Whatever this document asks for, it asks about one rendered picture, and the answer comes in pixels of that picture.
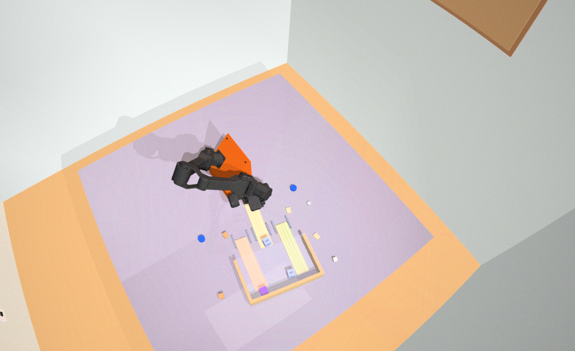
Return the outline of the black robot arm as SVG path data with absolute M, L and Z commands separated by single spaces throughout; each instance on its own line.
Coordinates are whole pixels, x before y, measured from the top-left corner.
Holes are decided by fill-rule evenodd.
M 211 166 L 216 166 L 219 169 L 224 163 L 225 158 L 219 150 L 215 152 L 213 148 L 206 147 L 194 160 L 190 162 L 177 162 L 172 175 L 172 181 L 174 181 L 177 186 L 185 189 L 197 188 L 203 191 L 206 189 L 231 191 L 236 195 L 247 197 L 246 201 L 251 211 L 256 211 L 264 207 L 265 201 L 268 200 L 272 193 L 272 188 L 258 182 L 251 175 L 240 173 L 230 178 L 209 177 L 200 171 L 210 170 Z M 197 184 L 187 184 L 191 175 L 194 173 L 200 177 Z M 251 196 L 251 194 L 254 195 Z

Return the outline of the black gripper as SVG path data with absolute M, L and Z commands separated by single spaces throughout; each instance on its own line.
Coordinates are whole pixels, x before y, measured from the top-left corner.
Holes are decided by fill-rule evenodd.
M 264 184 L 269 187 L 268 183 L 264 183 Z M 242 199 L 244 205 L 247 205 L 248 203 L 246 201 L 246 198 L 247 197 L 242 197 L 242 196 L 236 195 L 234 193 L 228 194 L 228 201 L 231 205 L 231 208 L 238 207 L 239 206 L 239 200 L 241 200 L 241 199 Z

